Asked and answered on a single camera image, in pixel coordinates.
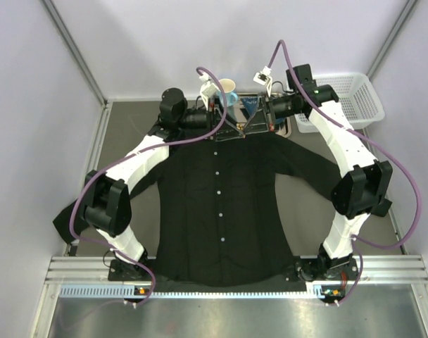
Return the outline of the black button shirt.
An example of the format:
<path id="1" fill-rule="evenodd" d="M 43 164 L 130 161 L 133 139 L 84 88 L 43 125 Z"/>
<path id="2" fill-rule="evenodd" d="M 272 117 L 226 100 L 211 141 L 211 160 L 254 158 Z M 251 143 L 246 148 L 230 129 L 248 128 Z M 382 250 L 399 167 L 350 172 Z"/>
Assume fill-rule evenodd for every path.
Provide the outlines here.
<path id="1" fill-rule="evenodd" d="M 160 232 L 156 258 L 130 254 L 122 268 L 178 282 L 233 287 L 285 271 L 294 260 L 277 207 L 275 180 L 304 180 L 331 199 L 339 166 L 274 132 L 216 142 L 188 130 L 189 144 L 134 184 L 131 197 L 156 185 Z"/>

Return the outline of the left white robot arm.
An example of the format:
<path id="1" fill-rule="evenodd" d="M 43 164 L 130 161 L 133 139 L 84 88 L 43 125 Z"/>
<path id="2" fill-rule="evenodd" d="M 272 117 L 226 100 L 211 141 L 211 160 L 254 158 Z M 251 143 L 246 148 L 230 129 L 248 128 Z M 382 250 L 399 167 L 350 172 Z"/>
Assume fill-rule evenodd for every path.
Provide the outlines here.
<path id="1" fill-rule="evenodd" d="M 87 175 L 75 214 L 107 241 L 115 256 L 112 269 L 116 272 L 139 276 L 146 270 L 146 249 L 130 226 L 133 188 L 169 158 L 171 146 L 188 142 L 185 132 L 206 131 L 209 137 L 217 137 L 223 125 L 234 127 L 227 120 L 238 100 L 234 84 L 227 79 L 222 79 L 220 85 L 209 82 L 202 86 L 200 95 L 203 106 L 190 108 L 181 89 L 165 90 L 157 120 L 140 143 L 120 162 Z"/>

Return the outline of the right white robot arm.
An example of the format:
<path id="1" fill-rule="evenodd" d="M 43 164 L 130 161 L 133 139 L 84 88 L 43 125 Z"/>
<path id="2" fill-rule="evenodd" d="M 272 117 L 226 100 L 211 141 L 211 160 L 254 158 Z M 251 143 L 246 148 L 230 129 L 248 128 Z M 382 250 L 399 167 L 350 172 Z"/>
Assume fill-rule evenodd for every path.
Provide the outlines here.
<path id="1" fill-rule="evenodd" d="M 317 258 L 297 263 L 298 276 L 312 282 L 319 277 L 336 277 L 351 264 L 352 243 L 371 215 L 383 217 L 391 202 L 386 191 L 393 168 L 380 162 L 355 136 L 341 106 L 340 97 L 329 84 L 318 84 L 308 64 L 288 69 L 287 81 L 291 94 L 271 96 L 271 69 L 264 67 L 253 80 L 265 86 L 258 110 L 252 118 L 261 116 L 265 130 L 272 130 L 278 118 L 305 116 L 324 139 L 339 167 L 341 179 L 331 192 L 335 209 L 332 227 L 320 245 Z"/>

